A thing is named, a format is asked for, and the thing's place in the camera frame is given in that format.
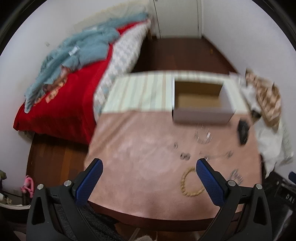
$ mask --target dark brown floor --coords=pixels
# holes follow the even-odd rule
[[[200,70],[221,74],[236,72],[230,63],[206,39],[159,39],[145,40],[133,72],[152,70]],[[35,184],[45,186],[62,184],[73,179],[83,170],[88,147],[47,135],[35,135],[29,154],[27,174]],[[117,227],[123,236],[133,228]],[[183,240],[173,235],[173,240]]]

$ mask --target white door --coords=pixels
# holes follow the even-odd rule
[[[154,0],[160,37],[197,37],[197,0]]]

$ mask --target wall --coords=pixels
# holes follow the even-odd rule
[[[203,0],[203,35],[244,74],[251,68],[280,88],[296,150],[296,52],[278,25],[252,0]],[[278,171],[287,177],[296,163]]]
[[[0,56],[0,169],[4,189],[19,190],[26,174],[31,141],[13,126],[24,92],[38,74],[45,56],[67,36],[73,25],[104,8],[126,0],[47,0],[19,27]]]

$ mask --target cardboard box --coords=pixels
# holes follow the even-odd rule
[[[189,124],[227,124],[234,115],[223,84],[173,79],[173,121]]]

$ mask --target red blanket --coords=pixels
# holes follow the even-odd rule
[[[137,23],[118,29],[124,33]],[[19,108],[13,128],[17,131],[34,131],[83,144],[89,144],[96,122],[93,114],[93,95],[112,56],[110,44],[108,56],[69,74],[67,82],[58,90],[50,102],[46,96],[30,112],[24,112],[24,104]]]

